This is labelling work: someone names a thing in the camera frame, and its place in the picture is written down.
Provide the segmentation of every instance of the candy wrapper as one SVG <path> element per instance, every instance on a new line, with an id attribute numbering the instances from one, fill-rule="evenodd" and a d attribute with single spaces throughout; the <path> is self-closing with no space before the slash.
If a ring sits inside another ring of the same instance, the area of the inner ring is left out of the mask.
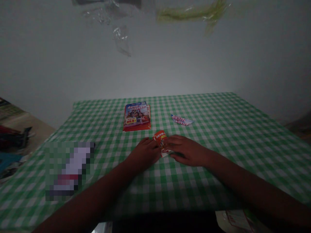
<path id="1" fill-rule="evenodd" d="M 190 125 L 191 123 L 194 122 L 192 120 L 188 120 L 188 119 L 185 119 L 185 118 L 182 118 L 182 117 L 179 117 L 179 116 L 175 116 L 173 114 L 171 114 L 171 116 L 172 116 L 172 119 L 173 119 L 174 122 L 176 122 L 178 124 L 181 124 L 181 125 L 188 126 L 188 125 Z"/>
<path id="2" fill-rule="evenodd" d="M 164 130 L 160 130 L 159 132 L 155 133 L 155 135 L 152 138 L 161 147 L 161 157 L 163 158 L 163 157 L 167 156 L 168 153 L 170 152 L 170 150 L 167 150 L 167 149 L 163 148 L 165 140 L 167 139 L 167 136 L 166 136 Z"/>

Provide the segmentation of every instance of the person's left hand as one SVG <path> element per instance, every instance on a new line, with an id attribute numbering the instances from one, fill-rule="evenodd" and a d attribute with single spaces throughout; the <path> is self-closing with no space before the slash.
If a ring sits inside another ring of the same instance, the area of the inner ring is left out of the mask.
<path id="1" fill-rule="evenodd" d="M 158 143 L 149 138 L 144 138 L 124 161 L 128 169 L 141 173 L 159 160 L 161 148 Z"/>

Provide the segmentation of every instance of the person's right hand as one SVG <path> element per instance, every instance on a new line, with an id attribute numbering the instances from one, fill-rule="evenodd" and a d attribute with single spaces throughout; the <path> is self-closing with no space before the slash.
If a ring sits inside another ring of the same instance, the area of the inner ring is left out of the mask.
<path id="1" fill-rule="evenodd" d="M 193 167 L 206 167 L 211 156 L 219 155 L 217 152 L 209 150 L 199 143 L 180 135 L 173 135 L 167 138 L 164 148 L 182 153 L 184 157 L 174 153 L 170 156 L 177 162 Z"/>

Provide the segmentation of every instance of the torn wrapper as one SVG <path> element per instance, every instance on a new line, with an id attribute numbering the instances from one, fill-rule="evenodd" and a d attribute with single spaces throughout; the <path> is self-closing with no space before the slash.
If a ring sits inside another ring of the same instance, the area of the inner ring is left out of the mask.
<path id="1" fill-rule="evenodd" d="M 174 122 L 176 122 L 178 124 L 181 124 L 181 125 L 188 126 L 188 125 L 190 125 L 191 123 L 194 122 L 192 120 L 188 120 L 188 119 L 185 119 L 185 118 L 182 118 L 182 117 L 179 117 L 179 116 L 175 116 L 173 114 L 171 114 L 171 116 L 172 116 L 172 119 L 173 119 Z"/>

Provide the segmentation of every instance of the booklet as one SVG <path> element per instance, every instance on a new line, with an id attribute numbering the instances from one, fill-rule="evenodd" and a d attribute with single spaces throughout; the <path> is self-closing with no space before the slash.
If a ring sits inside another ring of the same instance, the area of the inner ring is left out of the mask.
<path id="1" fill-rule="evenodd" d="M 151 129 L 150 105 L 138 102 L 125 106 L 123 131 Z"/>

